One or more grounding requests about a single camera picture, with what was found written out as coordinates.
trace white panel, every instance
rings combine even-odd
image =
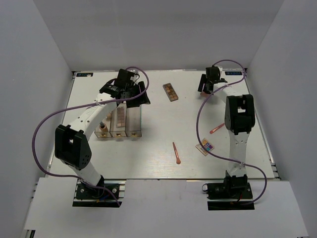
[[[120,208],[72,207],[76,180],[42,178],[26,229],[35,238],[235,237],[307,235],[289,182],[269,182],[251,211],[208,211],[203,181],[128,180]],[[263,182],[251,182],[257,196]]]
[[[286,0],[250,65],[250,88],[277,168],[317,237],[317,2]]]
[[[227,161],[212,156],[204,156],[195,146],[196,118],[198,109],[205,98],[197,92],[202,71],[148,71],[150,105],[142,105],[142,137],[121,139],[97,139],[90,137],[92,160],[95,168],[108,179],[222,179],[227,169]],[[76,77],[68,107],[93,101],[99,89],[117,72],[94,73],[93,77]],[[225,76],[228,82],[235,82],[241,76]],[[171,102],[163,84],[171,83],[179,100]],[[248,93],[245,82],[233,88],[243,94]],[[207,102],[200,118],[200,135],[214,146],[214,153],[229,156],[229,134],[223,127],[214,134],[210,131],[224,122],[225,103],[218,97]],[[84,109],[65,114],[67,125]],[[175,142],[181,164],[176,164],[172,143]],[[273,178],[269,156],[260,132],[259,124],[250,134],[247,145],[246,163],[259,166],[269,178]],[[53,173],[71,173],[68,166],[59,159],[53,159]],[[249,178],[263,178],[253,168],[247,168]]]
[[[33,161],[33,131],[65,107],[72,76],[32,0],[1,0],[0,32],[0,236],[17,238],[42,175]],[[44,167],[61,116],[39,131],[36,148]]]
[[[34,0],[72,70],[251,62],[283,0]]]

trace sticker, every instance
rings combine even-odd
[[[92,77],[94,73],[77,73],[76,77]]]
[[[211,151],[214,149],[214,146],[206,140],[206,138],[202,139],[202,144],[204,145],[205,149]],[[196,148],[203,153],[203,155],[207,156],[208,152],[202,148],[200,144],[196,145]]]
[[[242,75],[240,71],[225,71],[225,75]]]

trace orange brush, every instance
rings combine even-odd
[[[174,151],[175,151],[175,155],[176,155],[176,163],[179,165],[180,164],[180,159],[178,157],[178,152],[175,146],[175,143],[173,142],[173,147],[174,147]]]
[[[212,130],[210,131],[210,134],[213,134],[215,131],[217,131],[218,129],[222,128],[223,126],[224,126],[224,123],[221,124],[221,125],[219,125],[219,126],[217,126],[215,129],[212,129]]]

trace white table surface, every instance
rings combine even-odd
[[[92,134],[89,144],[91,162],[106,179],[222,179],[227,162],[212,156],[204,156],[198,144],[195,123],[203,97],[197,92],[203,71],[147,71],[150,78],[148,97],[150,105],[142,105],[142,137],[97,139]],[[140,80],[145,77],[140,73]],[[94,72],[93,77],[76,77],[68,107],[93,102],[99,89],[117,72]],[[241,76],[222,75],[228,82]],[[162,85],[171,83],[179,100],[170,102]],[[234,85],[241,93],[248,93],[245,82]],[[207,138],[214,146],[214,153],[229,156],[229,136],[225,127],[214,134],[209,131],[224,122],[225,103],[217,97],[208,101],[200,117],[201,139]],[[65,114],[64,125],[77,118],[84,109]],[[172,143],[175,142],[181,164],[176,164]],[[250,134],[246,163],[264,170],[268,178],[274,178],[267,149],[258,121]],[[51,172],[74,174],[74,171],[53,158]],[[262,174],[247,168],[250,179],[262,179]]]
[[[34,238],[296,238],[307,236],[292,188],[270,181],[250,211],[208,211],[204,181],[128,180],[120,208],[72,207],[76,179],[40,178],[26,230]],[[262,181],[250,182],[254,197]]]

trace makeup palette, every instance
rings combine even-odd
[[[164,84],[163,88],[171,102],[178,100],[178,96],[170,83]]]
[[[125,107],[117,108],[117,127],[125,126]]]
[[[204,148],[205,148],[206,150],[208,150],[208,151],[211,151],[211,150],[214,149],[214,146],[213,146],[209,141],[207,141],[206,138],[202,139],[202,144],[203,144]],[[204,150],[200,144],[197,144],[197,145],[196,145],[196,148],[197,148],[200,152],[202,152],[203,155],[207,156],[208,152],[207,152],[206,150]]]

